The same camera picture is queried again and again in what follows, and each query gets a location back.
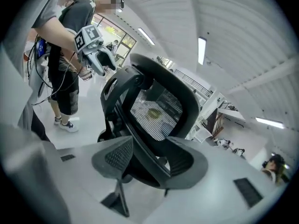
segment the black shorts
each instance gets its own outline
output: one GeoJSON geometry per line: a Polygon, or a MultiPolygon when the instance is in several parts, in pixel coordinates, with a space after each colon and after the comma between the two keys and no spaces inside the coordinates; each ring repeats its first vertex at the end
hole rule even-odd
{"type": "Polygon", "coordinates": [[[77,73],[69,70],[67,72],[51,70],[49,68],[48,76],[53,86],[51,99],[57,101],[60,112],[65,115],[75,114],[78,111],[79,95],[79,80],[77,73]]]}

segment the man in black t-shirt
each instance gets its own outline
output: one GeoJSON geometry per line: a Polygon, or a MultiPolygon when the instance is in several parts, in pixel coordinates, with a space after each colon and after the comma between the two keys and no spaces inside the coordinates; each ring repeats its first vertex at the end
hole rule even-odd
{"type": "MultiPolygon", "coordinates": [[[[116,0],[77,0],[62,11],[59,20],[73,34],[91,24],[94,13],[110,13],[116,8],[116,0]]],[[[55,125],[71,133],[78,131],[70,121],[70,115],[78,111],[78,76],[83,80],[92,77],[91,72],[77,61],[77,55],[53,45],[49,56],[49,80],[53,86],[51,107],[55,113],[55,125]]]]}

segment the hand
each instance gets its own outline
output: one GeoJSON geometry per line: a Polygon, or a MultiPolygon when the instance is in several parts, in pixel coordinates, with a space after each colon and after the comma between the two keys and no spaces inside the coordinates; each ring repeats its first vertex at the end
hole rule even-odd
{"type": "Polygon", "coordinates": [[[82,69],[81,69],[81,71],[79,73],[79,77],[82,80],[86,81],[86,80],[91,79],[93,77],[93,75],[92,75],[91,71],[87,70],[86,67],[82,66],[82,69]]]}

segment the mesh backrest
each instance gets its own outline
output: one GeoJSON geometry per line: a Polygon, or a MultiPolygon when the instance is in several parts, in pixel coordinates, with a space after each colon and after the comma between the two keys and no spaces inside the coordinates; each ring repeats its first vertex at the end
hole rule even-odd
{"type": "Polygon", "coordinates": [[[140,91],[130,112],[147,134],[162,141],[176,126],[183,110],[179,100],[155,81],[149,90],[140,91]]]}

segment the white shoe sole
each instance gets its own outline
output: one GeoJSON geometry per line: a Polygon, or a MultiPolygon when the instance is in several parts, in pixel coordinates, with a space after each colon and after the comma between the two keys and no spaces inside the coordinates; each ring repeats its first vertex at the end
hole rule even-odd
{"type": "Polygon", "coordinates": [[[77,131],[78,131],[78,128],[72,128],[72,129],[70,129],[70,128],[67,127],[67,126],[63,126],[61,123],[59,124],[59,127],[60,127],[61,129],[66,130],[67,132],[70,132],[70,133],[74,133],[74,132],[77,132],[77,131]]]}

